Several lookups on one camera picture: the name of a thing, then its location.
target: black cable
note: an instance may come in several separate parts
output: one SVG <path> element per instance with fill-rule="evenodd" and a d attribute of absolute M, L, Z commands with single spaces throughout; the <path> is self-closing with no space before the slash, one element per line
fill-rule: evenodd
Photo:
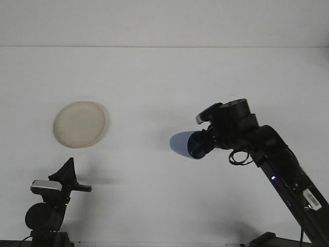
<path fill-rule="evenodd" d="M 300 231 L 300 240 L 299 240 L 299 247 L 302 247 L 303 245 L 303 238 L 304 238 L 304 230 L 301 227 L 301 231 Z"/>
<path fill-rule="evenodd" d="M 32 237 L 32 236 L 28 236 L 28 237 L 24 238 L 24 239 L 20 242 L 20 244 L 18 245 L 18 247 L 21 247 L 22 243 L 23 243 L 26 239 L 31 238 L 31 237 Z"/>

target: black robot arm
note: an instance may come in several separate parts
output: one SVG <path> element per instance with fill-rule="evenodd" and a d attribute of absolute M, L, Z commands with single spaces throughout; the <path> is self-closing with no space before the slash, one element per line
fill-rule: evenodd
<path fill-rule="evenodd" d="M 329 204 L 303 171 L 293 152 L 270 126 L 259 126 L 247 100 L 217 103 L 197 116 L 197 122 L 209 121 L 207 130 L 195 132 L 188 142 L 194 158 L 202 158 L 214 148 L 246 152 L 260 167 L 279 193 L 314 247 L 329 246 Z"/>

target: barcode label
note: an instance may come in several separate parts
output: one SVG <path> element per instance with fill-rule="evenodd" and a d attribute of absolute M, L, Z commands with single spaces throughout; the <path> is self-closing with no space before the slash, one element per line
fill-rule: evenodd
<path fill-rule="evenodd" d="M 309 189 L 304 190 L 303 195 L 307 199 L 308 203 L 312 206 L 312 209 L 319 210 L 320 208 L 322 208 L 319 201 L 315 198 L 315 196 Z"/>

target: white wall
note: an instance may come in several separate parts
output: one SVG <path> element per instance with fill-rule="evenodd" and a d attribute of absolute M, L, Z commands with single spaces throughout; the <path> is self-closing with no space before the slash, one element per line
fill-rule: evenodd
<path fill-rule="evenodd" d="M 72 240 L 237 243 L 266 231 L 298 239 L 254 164 L 231 166 L 221 150 L 191 160 L 169 140 L 199 130 L 194 117 L 210 104 L 247 98 L 329 199 L 328 48 L 246 47 L 327 46 L 328 5 L 0 1 L 0 239 L 29 234 L 25 213 L 41 201 L 31 182 L 71 156 L 78 181 L 93 186 L 72 193 L 62 227 Z M 78 100 L 102 104 L 109 129 L 94 146 L 69 149 L 52 124 Z"/>
<path fill-rule="evenodd" d="M 0 45 L 328 46 L 328 0 L 0 1 Z"/>

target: beige plate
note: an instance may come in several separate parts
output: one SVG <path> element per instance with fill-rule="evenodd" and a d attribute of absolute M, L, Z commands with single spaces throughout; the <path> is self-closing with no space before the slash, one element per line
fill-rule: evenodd
<path fill-rule="evenodd" d="M 61 144 L 84 148 L 101 137 L 105 122 L 105 114 L 96 103 L 78 101 L 59 112 L 53 124 L 53 132 Z"/>

